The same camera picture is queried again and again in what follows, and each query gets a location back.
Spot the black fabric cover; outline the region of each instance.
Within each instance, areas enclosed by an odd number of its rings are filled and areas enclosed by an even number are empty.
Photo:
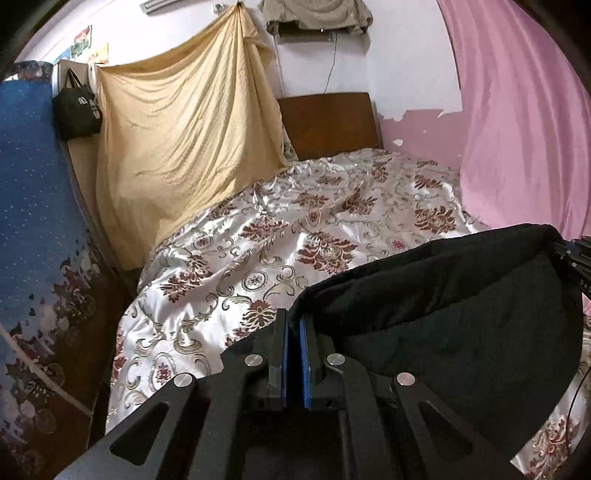
[[[436,240],[305,289],[289,311],[369,371],[411,372],[507,459],[579,365],[581,294],[548,255],[558,232],[520,225]]]

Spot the metal bolt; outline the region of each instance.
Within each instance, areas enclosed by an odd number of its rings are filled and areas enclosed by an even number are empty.
[[[396,380],[399,384],[404,385],[405,387],[410,387],[411,385],[414,385],[414,375],[406,372],[398,374]]]
[[[174,384],[179,387],[188,387],[191,383],[193,383],[193,377],[190,374],[178,374],[174,377]]]
[[[331,353],[328,357],[326,357],[326,361],[333,367],[338,367],[339,365],[343,365],[345,363],[345,357],[340,353]]]
[[[246,363],[249,367],[258,367],[262,363],[262,360],[263,358],[260,355],[253,353],[244,359],[244,363]]]

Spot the pink wall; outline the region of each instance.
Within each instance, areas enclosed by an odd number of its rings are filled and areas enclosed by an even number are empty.
[[[466,146],[466,115],[441,110],[407,110],[402,120],[381,119],[384,148],[429,158],[459,169]],[[395,141],[402,140],[397,146]]]

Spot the pink curtain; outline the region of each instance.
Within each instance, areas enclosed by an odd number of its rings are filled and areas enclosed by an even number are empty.
[[[550,35],[512,0],[439,0],[467,116],[466,210],[492,227],[591,235],[591,99]]]

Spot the poster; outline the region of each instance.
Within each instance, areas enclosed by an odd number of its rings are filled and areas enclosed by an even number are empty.
[[[74,43],[70,47],[70,58],[74,61],[90,48],[92,42],[92,26],[86,27],[74,38]]]
[[[100,63],[102,65],[109,64],[109,44],[107,42],[103,43],[103,45],[93,51],[86,63]]]
[[[72,57],[72,54],[70,52],[70,47],[68,47],[66,50],[63,51],[63,53],[61,55],[58,56],[58,58],[56,58],[51,63],[53,63],[55,65],[60,60],[70,60],[71,57]]]

